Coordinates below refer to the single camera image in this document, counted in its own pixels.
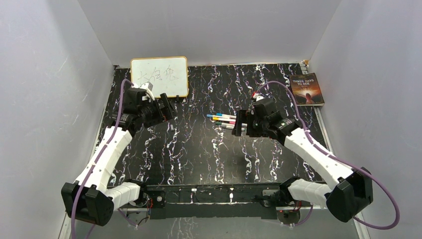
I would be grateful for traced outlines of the grey capped marker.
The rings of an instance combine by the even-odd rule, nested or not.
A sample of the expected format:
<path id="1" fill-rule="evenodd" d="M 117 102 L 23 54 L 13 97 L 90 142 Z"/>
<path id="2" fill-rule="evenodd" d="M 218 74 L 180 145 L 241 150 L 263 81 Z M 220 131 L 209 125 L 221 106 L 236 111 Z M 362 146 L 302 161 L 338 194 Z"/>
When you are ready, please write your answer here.
<path id="1" fill-rule="evenodd" d="M 220 127 L 223 127 L 223 128 L 226 128 L 226 129 L 234 129 L 235 125 L 233 125 L 233 124 L 221 124 Z M 246 127 L 247 127 L 246 124 L 243 124 L 241 130 L 245 131 Z"/>

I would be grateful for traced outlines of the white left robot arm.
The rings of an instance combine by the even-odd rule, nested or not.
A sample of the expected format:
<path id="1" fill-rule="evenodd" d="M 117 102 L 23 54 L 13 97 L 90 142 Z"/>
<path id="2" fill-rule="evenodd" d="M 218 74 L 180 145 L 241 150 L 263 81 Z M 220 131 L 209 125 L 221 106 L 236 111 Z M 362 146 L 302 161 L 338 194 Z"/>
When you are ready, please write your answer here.
<path id="1" fill-rule="evenodd" d="M 71 222 L 80 220 L 98 226 L 106 225 L 114 211 L 133 203 L 148 203 L 146 184 L 129 179 L 114 188 L 109 179 L 123 151 L 141 128 L 149 128 L 174 118 L 175 110 L 166 93 L 154 97 L 147 88 L 129 88 L 120 94 L 117 113 L 105 129 L 98 149 L 73 183 L 65 183 L 62 199 Z"/>

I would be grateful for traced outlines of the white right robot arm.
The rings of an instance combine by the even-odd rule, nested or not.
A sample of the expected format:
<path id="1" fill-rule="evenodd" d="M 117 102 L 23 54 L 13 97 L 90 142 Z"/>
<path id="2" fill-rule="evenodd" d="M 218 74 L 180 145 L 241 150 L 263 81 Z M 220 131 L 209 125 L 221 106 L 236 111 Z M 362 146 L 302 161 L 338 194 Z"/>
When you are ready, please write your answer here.
<path id="1" fill-rule="evenodd" d="M 268 137 L 302 158 L 324 180 L 306 181 L 293 176 L 270 196 L 256 196 L 263 204 L 293 206 L 298 201 L 326 207 L 341 222 L 348 222 L 373 202 L 373 186 L 369 171 L 354 169 L 332 159 L 332 153 L 322 147 L 298 120 L 285 118 L 275 102 L 268 98 L 255 101 L 251 110 L 238 110 L 232 135 Z"/>

